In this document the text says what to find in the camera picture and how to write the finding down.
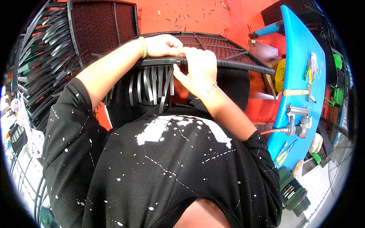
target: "wristband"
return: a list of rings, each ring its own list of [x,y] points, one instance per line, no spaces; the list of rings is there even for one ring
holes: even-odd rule
[[[202,96],[200,96],[200,97],[196,97],[195,99],[196,100],[199,100],[200,98],[202,98],[202,97],[204,97],[204,96],[206,96],[206,95],[208,95],[208,94],[210,94],[215,88],[217,88],[218,86],[217,86],[217,82],[215,82],[215,84],[214,84],[214,86],[211,88],[211,89],[209,89],[209,90],[207,90],[207,93],[206,94],[204,94],[204,95],[202,95]]]
[[[143,45],[143,55],[142,55],[142,59],[144,59],[146,56],[147,56],[147,43],[146,43],[146,40],[143,36],[140,36],[138,38],[138,40],[140,40],[142,42],[142,45]]]

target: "blue table leg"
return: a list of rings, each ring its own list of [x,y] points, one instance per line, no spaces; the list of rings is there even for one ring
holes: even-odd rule
[[[260,36],[264,36],[273,32],[278,32],[280,30],[284,29],[284,23],[283,21],[278,21],[272,24],[269,24],[268,26],[265,26],[259,30],[253,31],[249,33],[250,39],[257,39]]]

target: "blue table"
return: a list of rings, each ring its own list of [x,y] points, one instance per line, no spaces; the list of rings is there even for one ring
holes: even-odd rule
[[[324,51],[300,19],[285,5],[281,6],[283,21],[268,25],[260,30],[255,31],[254,36],[262,36],[278,31],[284,24],[285,41],[287,47],[287,59],[285,66],[285,79],[283,89],[307,89],[308,78],[304,80],[308,58],[313,52],[317,56],[318,69],[321,70],[320,79],[315,78],[312,82],[312,95],[317,100],[315,104],[312,100],[307,102],[306,95],[282,96],[279,109],[274,123],[275,128],[283,128],[288,124],[286,115],[287,105],[309,109],[309,117],[312,117],[312,127],[306,138],[302,139],[297,135],[287,136],[281,132],[270,134],[268,140],[269,152],[274,161],[278,156],[285,141],[290,145],[297,139],[293,149],[288,153],[281,167],[286,166],[292,170],[299,160],[304,159],[316,133],[319,118],[322,112],[323,98],[326,87],[326,61]],[[297,125],[301,115],[295,115],[295,124]]]

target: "orange floor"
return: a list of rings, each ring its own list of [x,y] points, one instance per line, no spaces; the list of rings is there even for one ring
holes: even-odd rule
[[[221,34],[248,47],[250,31],[264,25],[261,11],[278,0],[135,0],[141,34],[161,31],[195,31]],[[285,54],[285,38],[275,33],[256,40],[278,48]],[[184,103],[187,91],[175,80],[175,100]],[[265,88],[260,80],[251,77],[251,94]],[[267,122],[277,112],[278,103],[272,100],[249,99],[246,114],[253,122]]]

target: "person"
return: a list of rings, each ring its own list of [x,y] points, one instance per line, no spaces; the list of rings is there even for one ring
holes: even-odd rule
[[[211,118],[172,109],[110,132],[101,127],[93,110],[146,54],[185,55],[188,74],[177,65],[173,74]],[[50,109],[43,147],[43,174],[61,227],[280,224],[278,171],[262,135],[215,85],[216,64],[213,52],[163,34],[130,41],[65,86]]]

